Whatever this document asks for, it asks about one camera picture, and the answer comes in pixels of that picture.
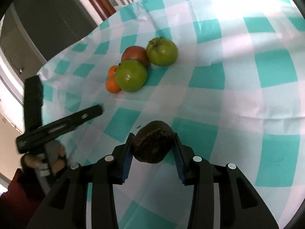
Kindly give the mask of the person's hand on gripper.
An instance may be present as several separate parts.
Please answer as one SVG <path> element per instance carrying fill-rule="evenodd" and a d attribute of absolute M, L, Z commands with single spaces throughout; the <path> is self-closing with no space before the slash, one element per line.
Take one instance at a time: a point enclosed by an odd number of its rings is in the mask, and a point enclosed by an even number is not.
<path fill-rule="evenodd" d="M 46 145 L 45 155 L 30 155 L 25 154 L 22 157 L 23 168 L 32 168 L 42 171 L 43 175 L 50 173 L 57 175 L 67 165 L 66 153 L 64 146 L 57 140 L 50 141 Z"/>

